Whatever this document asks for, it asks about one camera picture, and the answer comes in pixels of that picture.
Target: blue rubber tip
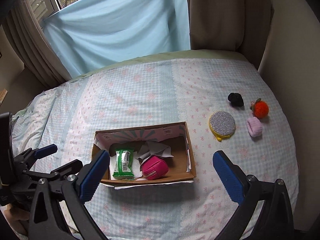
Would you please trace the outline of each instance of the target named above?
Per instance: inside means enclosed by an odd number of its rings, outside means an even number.
[[[230,169],[229,165],[223,159],[219,152],[215,152],[213,154],[212,163],[231,200],[233,202],[237,202],[240,205],[244,200],[244,195],[243,186],[240,183],[239,179]]]
[[[92,168],[79,185],[79,198],[82,203],[90,201],[102,179],[104,173],[109,168],[110,155],[103,151],[97,159],[94,159]]]
[[[55,144],[48,145],[46,147],[42,147],[35,151],[35,158],[37,160],[47,157],[51,154],[54,154],[58,151],[58,147]]]

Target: blue gripper pad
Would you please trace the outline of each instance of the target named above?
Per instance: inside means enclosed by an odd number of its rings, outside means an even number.
[[[100,180],[109,168],[110,155],[107,151],[100,150],[95,158],[83,166],[78,173],[76,191],[82,203],[90,201],[96,191]]]
[[[35,159],[39,160],[44,157],[47,157],[51,154],[54,154],[58,151],[58,147],[55,144],[50,144],[46,147],[35,150]]]
[[[213,154],[212,163],[231,200],[240,205],[244,200],[243,186],[219,151]]]

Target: magenta coin purse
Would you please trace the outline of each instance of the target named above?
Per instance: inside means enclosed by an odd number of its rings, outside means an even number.
[[[158,179],[168,171],[169,167],[167,163],[157,156],[152,156],[142,165],[142,174],[149,180]]]

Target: barcode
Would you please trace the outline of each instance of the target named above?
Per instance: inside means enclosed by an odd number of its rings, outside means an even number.
[[[126,163],[122,163],[122,171],[129,171]]]

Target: yellow trim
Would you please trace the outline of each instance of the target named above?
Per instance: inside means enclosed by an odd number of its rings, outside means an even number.
[[[235,133],[235,132],[233,132],[232,134],[226,135],[226,136],[223,136],[223,135],[220,135],[220,134],[216,133],[216,132],[213,130],[212,126],[210,125],[210,117],[209,117],[209,120],[208,120],[210,130],[212,131],[212,133],[214,134],[214,136],[217,138],[217,140],[218,140],[219,142],[221,142],[223,139],[229,139],[229,138],[231,137],[231,135],[233,135],[233,134]]]

